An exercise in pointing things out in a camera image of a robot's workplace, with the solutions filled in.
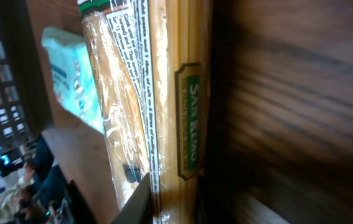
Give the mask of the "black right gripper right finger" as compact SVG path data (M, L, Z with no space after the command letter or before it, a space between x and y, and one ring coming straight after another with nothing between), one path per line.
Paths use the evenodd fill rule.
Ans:
M215 192L210 189L203 175L198 175L197 178L195 222L196 224L235 223L232 216L221 205Z

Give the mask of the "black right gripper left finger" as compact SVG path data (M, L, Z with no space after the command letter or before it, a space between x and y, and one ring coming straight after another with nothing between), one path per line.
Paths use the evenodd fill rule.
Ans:
M149 174L146 174L111 224L152 224L153 206Z

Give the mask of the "teal wipes packet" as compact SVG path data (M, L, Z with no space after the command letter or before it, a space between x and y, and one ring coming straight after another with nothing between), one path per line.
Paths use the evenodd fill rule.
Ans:
M58 103L103 134L101 109L85 39L65 30L46 27L41 44L49 58Z

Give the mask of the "red San Remo spaghetti pack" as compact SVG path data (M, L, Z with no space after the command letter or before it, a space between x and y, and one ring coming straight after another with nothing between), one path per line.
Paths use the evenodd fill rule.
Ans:
M153 223L197 222L212 1L79 1L120 208L148 180Z

